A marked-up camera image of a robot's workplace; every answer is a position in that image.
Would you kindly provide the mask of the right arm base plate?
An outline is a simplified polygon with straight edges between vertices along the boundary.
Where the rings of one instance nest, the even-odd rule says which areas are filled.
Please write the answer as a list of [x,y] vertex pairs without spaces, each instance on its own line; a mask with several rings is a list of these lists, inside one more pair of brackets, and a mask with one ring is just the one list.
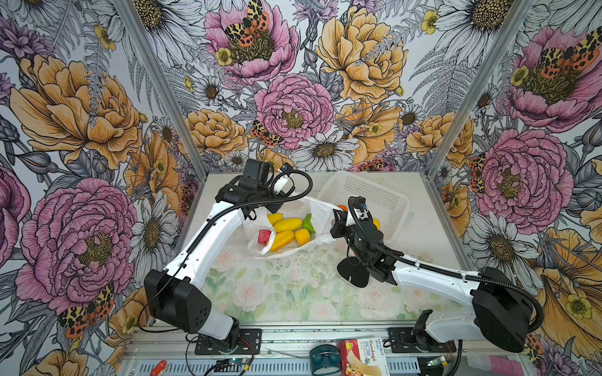
[[389,327],[387,347],[392,353],[455,353],[454,341],[437,342],[426,332],[415,333],[413,327]]

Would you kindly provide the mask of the white plastic bag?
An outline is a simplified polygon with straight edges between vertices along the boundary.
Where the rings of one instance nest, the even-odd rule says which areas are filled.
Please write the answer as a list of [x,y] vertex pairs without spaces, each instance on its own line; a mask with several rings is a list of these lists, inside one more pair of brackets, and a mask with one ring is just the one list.
[[247,251],[259,259],[312,251],[335,241],[331,230],[339,219],[346,219],[346,209],[313,197],[285,204],[275,213],[258,208],[243,222]]

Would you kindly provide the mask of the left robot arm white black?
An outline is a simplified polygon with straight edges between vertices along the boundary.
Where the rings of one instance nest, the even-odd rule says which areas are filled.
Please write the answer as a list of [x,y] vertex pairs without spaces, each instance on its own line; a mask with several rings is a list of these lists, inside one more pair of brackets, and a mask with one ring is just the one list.
[[254,220],[258,209],[277,212],[294,200],[296,173],[290,164],[279,172],[262,161],[250,159],[243,173],[220,188],[208,218],[194,237],[163,269],[153,269],[144,279],[150,315],[186,333],[205,335],[234,346],[237,321],[221,313],[202,288],[209,270],[228,239],[246,219]]

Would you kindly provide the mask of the yellow toy corn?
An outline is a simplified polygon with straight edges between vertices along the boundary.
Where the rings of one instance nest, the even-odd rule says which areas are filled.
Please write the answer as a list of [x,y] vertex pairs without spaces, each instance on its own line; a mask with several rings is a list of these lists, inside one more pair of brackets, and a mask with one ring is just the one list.
[[286,230],[277,233],[274,242],[271,245],[270,251],[277,252],[281,248],[291,244],[295,240],[295,232],[293,230]]

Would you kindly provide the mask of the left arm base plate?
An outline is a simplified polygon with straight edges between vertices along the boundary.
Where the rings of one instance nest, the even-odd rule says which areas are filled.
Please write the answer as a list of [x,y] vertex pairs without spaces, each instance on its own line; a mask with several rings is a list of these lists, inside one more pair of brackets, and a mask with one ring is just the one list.
[[198,356],[259,355],[263,331],[261,329],[234,329],[226,339],[219,340],[200,335],[194,354]]

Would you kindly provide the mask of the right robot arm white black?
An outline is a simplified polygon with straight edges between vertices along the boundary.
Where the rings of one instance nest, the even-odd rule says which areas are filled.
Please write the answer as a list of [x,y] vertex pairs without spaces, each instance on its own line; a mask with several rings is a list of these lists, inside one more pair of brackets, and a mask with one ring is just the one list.
[[365,288],[371,279],[418,288],[459,303],[456,313],[424,310],[404,341],[423,351],[464,340],[487,340],[510,353],[520,353],[528,334],[539,329],[544,311],[538,299],[491,267],[481,272],[436,266],[395,251],[384,243],[364,197],[351,196],[347,209],[334,208],[330,233],[342,238],[353,256],[337,270],[346,281]]

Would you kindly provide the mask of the yellow toy banana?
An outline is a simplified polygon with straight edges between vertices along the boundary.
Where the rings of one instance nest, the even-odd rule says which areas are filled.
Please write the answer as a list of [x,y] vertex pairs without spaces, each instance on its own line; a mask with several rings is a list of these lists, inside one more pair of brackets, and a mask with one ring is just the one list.
[[302,228],[302,219],[291,218],[282,219],[274,224],[274,230],[276,233],[282,233],[285,231],[297,231]]

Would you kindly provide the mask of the peach toy fruit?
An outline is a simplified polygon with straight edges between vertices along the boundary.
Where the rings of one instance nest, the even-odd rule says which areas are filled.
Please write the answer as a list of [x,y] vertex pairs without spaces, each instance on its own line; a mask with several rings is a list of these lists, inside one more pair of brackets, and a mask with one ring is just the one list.
[[295,232],[296,244],[301,247],[311,241],[311,233],[306,228],[301,228]]

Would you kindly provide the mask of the green toy leaf fruit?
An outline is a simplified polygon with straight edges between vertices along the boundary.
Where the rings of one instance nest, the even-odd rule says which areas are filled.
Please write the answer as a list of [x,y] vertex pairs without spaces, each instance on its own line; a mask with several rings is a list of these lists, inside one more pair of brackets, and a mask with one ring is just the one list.
[[313,234],[313,233],[315,233],[315,230],[314,230],[311,220],[312,220],[312,214],[307,214],[304,217],[304,220],[302,222],[302,228],[307,230],[310,234]]

